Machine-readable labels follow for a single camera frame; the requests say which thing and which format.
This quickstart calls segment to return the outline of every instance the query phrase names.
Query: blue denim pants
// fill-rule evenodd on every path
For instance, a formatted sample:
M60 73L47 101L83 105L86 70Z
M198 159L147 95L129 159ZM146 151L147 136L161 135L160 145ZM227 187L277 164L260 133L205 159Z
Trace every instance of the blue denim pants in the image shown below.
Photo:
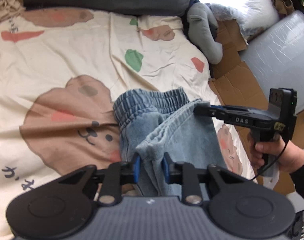
M135 152L141 159L137 189L144 196L181 196L180 185L168 185L161 162L168 152L174 162L189 162L196 168L215 163L226 167L212 118L194 116L200 99L189 102L182 88L167 92L129 90L115 101L113 110L121 128L123 161ZM208 199L204 185L204 200Z

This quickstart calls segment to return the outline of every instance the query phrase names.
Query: yellow label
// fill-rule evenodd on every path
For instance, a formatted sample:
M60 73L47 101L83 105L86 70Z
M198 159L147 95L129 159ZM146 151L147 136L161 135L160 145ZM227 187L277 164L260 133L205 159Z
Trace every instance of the yellow label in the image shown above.
M284 131L285 126L286 125L281 122L276 122L274 125L274 130L282 132Z

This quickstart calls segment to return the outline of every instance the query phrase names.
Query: white logo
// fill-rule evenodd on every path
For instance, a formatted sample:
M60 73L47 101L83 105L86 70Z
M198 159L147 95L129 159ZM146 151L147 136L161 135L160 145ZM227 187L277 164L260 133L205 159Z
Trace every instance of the white logo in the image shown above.
M239 122L239 123L244 123L244 124L248 124L248 119L243 119L243 118L239 118L239 117L236 117L236 122Z
M155 203L155 200L152 199L152 198L150 198L150 199L147 200L147 203L148 203L149 205L152 205L152 204Z

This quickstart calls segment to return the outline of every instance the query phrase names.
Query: mattress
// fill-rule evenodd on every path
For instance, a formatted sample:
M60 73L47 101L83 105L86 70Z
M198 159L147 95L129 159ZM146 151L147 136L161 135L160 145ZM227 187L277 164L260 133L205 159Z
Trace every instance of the mattress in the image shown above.
M120 160L112 112L120 94L183 87L190 100L218 105L208 79L178 17L51 8L0 23L0 239L12 237L5 210L17 195ZM235 128L213 122L222 153L234 154L230 169L253 177Z

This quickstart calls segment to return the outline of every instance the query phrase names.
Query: black cable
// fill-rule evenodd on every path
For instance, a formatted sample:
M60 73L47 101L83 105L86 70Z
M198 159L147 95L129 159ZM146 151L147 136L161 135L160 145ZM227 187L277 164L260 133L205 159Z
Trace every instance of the black cable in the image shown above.
M285 149L286 149L286 147L287 147L288 142L289 142L289 140L285 143L285 146L284 146L283 150L281 151L281 153L280 153L279 155L277 155L277 157L275 158L275 160L273 160L269 165L267 165L267 166L263 169L263 171L261 171L260 173L257 173L257 175L256 175L254 178L252 178L251 180L254 180L254 179L256 179L258 176L262 175L265 171L267 171L270 167L272 167L273 164L274 164L275 162L278 161L278 159L279 159L279 158L282 156L282 154L284 153L284 151L285 151Z

